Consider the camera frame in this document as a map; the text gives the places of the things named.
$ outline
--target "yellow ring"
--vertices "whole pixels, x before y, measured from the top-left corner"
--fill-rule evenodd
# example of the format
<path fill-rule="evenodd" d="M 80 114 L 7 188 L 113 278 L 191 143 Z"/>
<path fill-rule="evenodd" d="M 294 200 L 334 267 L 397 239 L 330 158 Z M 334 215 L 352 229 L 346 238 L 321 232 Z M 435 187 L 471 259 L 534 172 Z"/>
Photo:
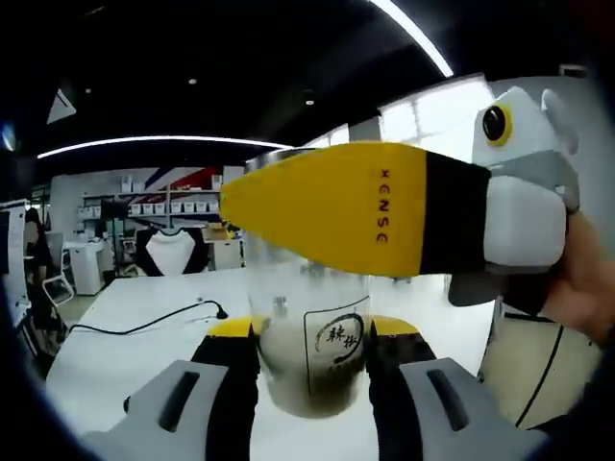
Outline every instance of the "yellow ring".
<path fill-rule="evenodd" d="M 502 133 L 502 136 L 493 141 L 487 138 L 487 142 L 494 147 L 502 147 L 510 139 L 510 135 L 512 134 L 512 117 L 510 116 L 510 110 L 508 110 L 508 107 L 496 103 L 491 105 L 489 108 L 491 109 L 494 106 L 496 108 L 500 108 L 504 114 L 504 132 Z"/>

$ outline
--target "black ceiling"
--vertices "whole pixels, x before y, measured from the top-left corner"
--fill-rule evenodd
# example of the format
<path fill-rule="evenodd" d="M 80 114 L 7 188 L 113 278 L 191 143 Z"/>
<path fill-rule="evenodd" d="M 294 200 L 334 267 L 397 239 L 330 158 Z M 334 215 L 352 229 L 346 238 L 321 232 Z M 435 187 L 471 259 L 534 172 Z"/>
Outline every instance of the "black ceiling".
<path fill-rule="evenodd" d="M 549 75 L 563 62 L 583 60 L 555 0 L 395 3 L 439 48 L 455 77 Z M 38 20 L 47 32 L 22 56 L 42 62 L 30 64 L 29 75 L 46 85 L 31 85 L 40 95 L 29 87 L 34 102 L 28 116 L 48 110 L 49 87 L 58 85 L 77 113 L 47 126 L 26 123 L 21 132 L 28 153 L 139 134 L 300 145 L 444 80 L 368 0 L 176 0 L 147 7 L 82 2 L 78 10 L 67 7 L 53 11 L 53 20 Z M 307 106 L 306 98 L 315 104 Z M 38 163 L 37 175 L 45 181 L 95 169 L 240 164 L 262 149 L 116 144 L 51 156 Z"/>

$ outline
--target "brown liquid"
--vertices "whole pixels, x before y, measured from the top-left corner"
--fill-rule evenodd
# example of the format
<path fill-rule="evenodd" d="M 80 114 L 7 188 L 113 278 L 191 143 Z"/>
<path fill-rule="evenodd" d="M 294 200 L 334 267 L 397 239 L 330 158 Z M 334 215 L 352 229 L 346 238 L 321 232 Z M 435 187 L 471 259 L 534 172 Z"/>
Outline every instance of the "brown liquid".
<path fill-rule="evenodd" d="M 363 369 L 362 343 L 352 357 L 333 363 L 319 354 L 298 323 L 269 325 L 258 337 L 258 358 L 272 401 L 303 418 L 325 418 L 348 408 L 357 395 Z"/>

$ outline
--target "person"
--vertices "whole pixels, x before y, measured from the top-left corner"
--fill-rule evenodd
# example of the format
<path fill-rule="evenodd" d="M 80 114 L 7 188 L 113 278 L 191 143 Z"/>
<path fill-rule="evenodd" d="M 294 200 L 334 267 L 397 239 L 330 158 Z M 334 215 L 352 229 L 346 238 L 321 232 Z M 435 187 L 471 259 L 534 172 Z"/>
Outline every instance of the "person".
<path fill-rule="evenodd" d="M 30 269 L 31 283 L 42 286 L 47 274 L 53 268 L 51 252 L 47 244 L 45 228 L 40 223 L 38 211 L 30 208 L 26 211 L 26 224 L 24 227 L 24 243 L 26 255 L 31 256 L 28 268 Z"/>
<path fill-rule="evenodd" d="M 35 208 L 26 211 L 24 226 L 26 280 L 28 299 L 32 303 L 32 327 L 37 341 L 36 365 L 46 376 L 54 356 L 66 335 L 66 325 L 42 289 L 43 282 L 53 271 L 53 259 L 47 243 L 45 228 Z"/>
<path fill-rule="evenodd" d="M 542 312 L 605 348 L 615 326 L 615 261 L 605 257 L 598 233 L 581 212 L 568 226 L 562 271 Z"/>
<path fill-rule="evenodd" d="M 584 333 L 602 349 L 601 364 L 573 408 L 531 459 L 603 459 L 611 450 L 615 415 L 615 261 L 578 212 L 570 216 L 562 270 L 542 313 Z"/>

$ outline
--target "white cabinet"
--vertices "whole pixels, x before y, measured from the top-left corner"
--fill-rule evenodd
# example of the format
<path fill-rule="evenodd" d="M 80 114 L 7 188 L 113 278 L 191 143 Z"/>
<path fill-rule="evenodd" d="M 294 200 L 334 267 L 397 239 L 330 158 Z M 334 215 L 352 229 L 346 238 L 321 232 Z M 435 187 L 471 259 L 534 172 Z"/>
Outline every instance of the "white cabinet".
<path fill-rule="evenodd" d="M 240 240 L 220 240 L 213 242 L 213 265 L 216 271 L 241 267 L 240 245 Z"/>
<path fill-rule="evenodd" d="M 102 269 L 105 250 L 104 242 L 67 242 L 64 246 L 70 252 L 70 267 L 78 295 L 95 295 L 103 287 Z"/>

